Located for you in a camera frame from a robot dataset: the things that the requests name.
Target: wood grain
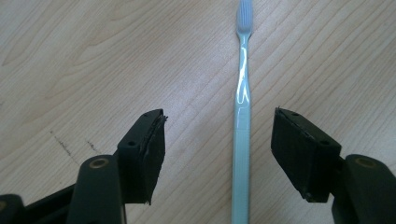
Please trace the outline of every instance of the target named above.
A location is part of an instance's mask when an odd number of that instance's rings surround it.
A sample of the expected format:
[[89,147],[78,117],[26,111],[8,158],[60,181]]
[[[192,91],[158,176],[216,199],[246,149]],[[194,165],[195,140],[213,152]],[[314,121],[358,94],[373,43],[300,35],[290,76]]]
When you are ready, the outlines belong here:
[[[271,154],[277,106],[396,173],[396,2],[253,1],[251,223],[333,223]],[[0,194],[26,204],[74,183],[144,112],[167,153],[128,223],[230,223],[237,1],[0,2]]]

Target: table surface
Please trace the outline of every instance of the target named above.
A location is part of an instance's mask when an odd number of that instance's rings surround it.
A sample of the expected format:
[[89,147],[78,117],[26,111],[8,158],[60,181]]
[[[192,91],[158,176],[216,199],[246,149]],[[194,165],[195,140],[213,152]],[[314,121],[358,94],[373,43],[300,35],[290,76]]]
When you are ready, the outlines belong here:
[[[152,206],[128,223],[230,223],[237,1],[0,3],[0,194],[32,203],[163,108]],[[251,223],[333,223],[274,159],[277,106],[396,172],[396,2],[253,1]]]

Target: wooden table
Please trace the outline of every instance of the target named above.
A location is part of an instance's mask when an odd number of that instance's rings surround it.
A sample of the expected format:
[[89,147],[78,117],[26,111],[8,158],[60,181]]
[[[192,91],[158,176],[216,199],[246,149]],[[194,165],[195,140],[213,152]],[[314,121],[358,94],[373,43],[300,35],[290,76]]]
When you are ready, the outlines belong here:
[[[237,1],[0,3],[0,194],[32,203],[163,108],[152,206],[128,223],[230,223]],[[274,159],[277,106],[396,172],[396,2],[256,1],[250,38],[251,223],[333,223]]]

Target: white bristles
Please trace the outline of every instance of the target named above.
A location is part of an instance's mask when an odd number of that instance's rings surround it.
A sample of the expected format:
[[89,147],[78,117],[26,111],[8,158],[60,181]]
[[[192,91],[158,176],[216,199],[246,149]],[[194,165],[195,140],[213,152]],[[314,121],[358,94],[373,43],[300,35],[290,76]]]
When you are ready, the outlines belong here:
[[251,0],[240,0],[236,13],[236,31],[238,34],[249,34],[253,27],[253,6]]

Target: black plastic part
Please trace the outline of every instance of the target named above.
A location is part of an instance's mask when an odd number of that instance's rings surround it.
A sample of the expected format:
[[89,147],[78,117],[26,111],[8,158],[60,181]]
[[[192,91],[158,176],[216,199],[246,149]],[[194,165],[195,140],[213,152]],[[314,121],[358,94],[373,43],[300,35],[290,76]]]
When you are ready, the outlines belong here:
[[74,186],[69,186],[26,206],[29,223],[65,223]]
[[96,156],[82,163],[66,223],[126,223],[113,156]]
[[271,148],[303,198],[310,203],[327,202],[341,151],[336,141],[303,116],[277,108]]
[[396,177],[384,163],[349,155],[343,178],[360,224],[396,223]]
[[151,203],[165,156],[161,109],[142,115],[118,144],[122,199],[125,203]]
[[0,223],[22,224],[26,223],[25,209],[20,196],[5,194],[0,196]]
[[332,216],[335,224],[358,224],[359,219],[356,215],[352,201],[347,192],[346,182],[344,181],[343,168],[345,161],[338,159],[337,166],[334,167],[334,179],[332,183]]

